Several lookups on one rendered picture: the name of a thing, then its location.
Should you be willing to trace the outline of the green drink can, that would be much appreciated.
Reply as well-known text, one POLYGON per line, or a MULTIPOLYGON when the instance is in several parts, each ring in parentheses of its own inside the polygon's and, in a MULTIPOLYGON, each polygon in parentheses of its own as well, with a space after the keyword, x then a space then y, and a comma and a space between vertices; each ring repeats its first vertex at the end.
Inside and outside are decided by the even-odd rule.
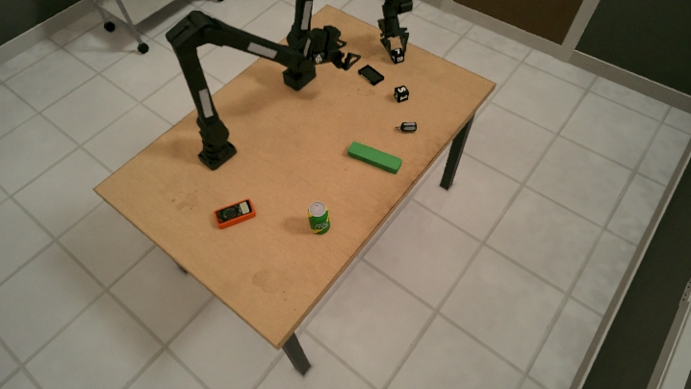
POLYGON ((311 229, 316 234, 324 234, 330 228, 328 208, 322 202, 314 202, 308 209, 311 229))

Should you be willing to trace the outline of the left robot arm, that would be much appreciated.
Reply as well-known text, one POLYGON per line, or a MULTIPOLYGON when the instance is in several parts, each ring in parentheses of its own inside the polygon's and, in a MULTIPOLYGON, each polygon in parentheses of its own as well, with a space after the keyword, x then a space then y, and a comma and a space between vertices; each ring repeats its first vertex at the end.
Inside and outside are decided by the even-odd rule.
MULTIPOLYGON (((384 1, 385 6, 382 5, 384 18, 391 17, 394 19, 394 16, 397 14, 408 13, 413 10, 413 0, 384 1)), ((295 0, 294 27, 292 25, 291 31, 286 37, 286 42, 290 46, 302 48, 306 34, 311 30, 312 9, 313 0, 295 0)), ((378 26, 382 33, 387 33, 385 20, 381 21, 381 19, 378 19, 378 26)), ((314 65, 312 66, 312 69, 307 69, 302 72, 293 71, 290 68, 287 68, 282 72, 282 74, 283 77, 297 85, 315 70, 316 67, 314 65)))

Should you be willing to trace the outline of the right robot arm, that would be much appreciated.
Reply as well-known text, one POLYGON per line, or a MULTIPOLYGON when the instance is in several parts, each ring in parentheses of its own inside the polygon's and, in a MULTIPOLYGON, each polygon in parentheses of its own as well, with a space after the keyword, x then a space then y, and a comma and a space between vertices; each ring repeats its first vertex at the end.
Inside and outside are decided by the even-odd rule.
POLYGON ((302 72, 311 69, 312 65, 323 64, 323 50, 327 61, 338 59, 340 50, 334 43, 340 36, 341 31, 332 25, 323 26, 323 29, 313 28, 307 32, 302 48, 295 48, 232 27, 202 11, 191 11, 172 27, 166 33, 166 39, 186 78, 198 114, 196 124, 203 143, 202 151, 197 154, 198 158, 214 169, 233 154, 236 147, 227 141, 229 131, 215 108, 197 55, 197 47, 207 43, 219 47, 224 45, 302 72), (227 40, 224 33, 228 35, 227 40), (328 47, 328 43, 332 46, 328 47))

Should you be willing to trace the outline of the orange pocket multimeter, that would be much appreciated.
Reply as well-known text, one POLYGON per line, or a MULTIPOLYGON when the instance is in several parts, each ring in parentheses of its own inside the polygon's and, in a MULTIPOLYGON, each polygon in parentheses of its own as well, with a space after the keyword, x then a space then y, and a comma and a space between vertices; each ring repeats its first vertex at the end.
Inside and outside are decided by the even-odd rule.
POLYGON ((256 217, 256 213, 249 198, 217 209, 214 215, 219 229, 224 229, 256 217))

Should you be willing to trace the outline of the green rectangular bar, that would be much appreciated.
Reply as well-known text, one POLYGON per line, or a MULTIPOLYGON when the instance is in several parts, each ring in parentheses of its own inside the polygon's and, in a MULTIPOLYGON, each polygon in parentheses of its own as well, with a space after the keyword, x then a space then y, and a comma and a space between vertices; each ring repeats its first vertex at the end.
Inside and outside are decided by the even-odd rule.
POLYGON ((397 174, 402 163, 402 160, 396 156, 358 142, 352 142, 347 155, 393 174, 397 174))

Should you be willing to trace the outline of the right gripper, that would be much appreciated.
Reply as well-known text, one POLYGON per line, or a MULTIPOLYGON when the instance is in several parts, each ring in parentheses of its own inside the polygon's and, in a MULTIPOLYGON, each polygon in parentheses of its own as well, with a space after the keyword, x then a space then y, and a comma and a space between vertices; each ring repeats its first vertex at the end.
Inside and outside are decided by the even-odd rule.
MULTIPOLYGON (((343 48, 344 46, 346 46, 346 42, 343 41, 343 40, 338 39, 338 40, 335 42, 334 45, 340 50, 341 48, 343 48), (338 42, 339 42, 341 45, 340 45, 338 42)), ((328 60, 328 61, 327 61, 327 60, 326 60, 326 55, 325 55, 324 50, 323 50, 323 53, 324 53, 324 62, 323 62, 324 64, 332 63, 335 67, 337 67, 338 69, 342 68, 344 71, 349 70, 357 61, 359 61, 359 60, 361 59, 361 55, 357 55, 357 54, 354 54, 354 53, 347 52, 347 56, 346 56, 346 58, 345 58, 345 61, 342 62, 342 58, 345 56, 345 53, 343 53, 343 52, 340 50, 340 51, 339 51, 339 55, 338 55, 338 59, 328 60), (355 59, 354 61, 350 62, 350 60, 352 60, 352 58, 357 58, 357 59, 355 59)))

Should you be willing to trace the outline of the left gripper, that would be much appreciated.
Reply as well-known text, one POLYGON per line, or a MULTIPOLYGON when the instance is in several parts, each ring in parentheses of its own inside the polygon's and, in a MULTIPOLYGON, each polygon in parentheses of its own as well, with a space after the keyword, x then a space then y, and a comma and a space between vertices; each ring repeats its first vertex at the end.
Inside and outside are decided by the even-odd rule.
POLYGON ((391 38, 391 37, 393 37, 393 38, 399 37, 399 38, 400 38, 401 45, 402 45, 403 52, 406 52, 406 45, 407 45, 407 42, 408 42, 408 39, 409 39, 409 36, 410 36, 410 35, 409 35, 409 32, 404 32, 404 31, 407 31, 407 27, 405 27, 405 28, 404 28, 404 27, 399 27, 399 22, 398 22, 398 17, 397 17, 397 16, 394 17, 394 19, 392 19, 391 17, 389 17, 389 18, 385 18, 384 20, 385 20, 385 25, 386 25, 386 31, 387 31, 387 33, 381 33, 381 34, 385 34, 385 35, 381 35, 381 34, 380 34, 380 37, 383 37, 383 36, 384 36, 384 38, 380 39, 380 42, 381 42, 381 43, 383 44, 383 46, 386 48, 386 50, 387 50, 389 56, 392 57, 391 42, 390 42, 390 40, 388 39, 388 38, 391 38), (385 43, 387 43, 387 45, 386 45, 383 41, 384 41, 385 43), (389 49, 388 49, 387 47, 389 47, 389 49))

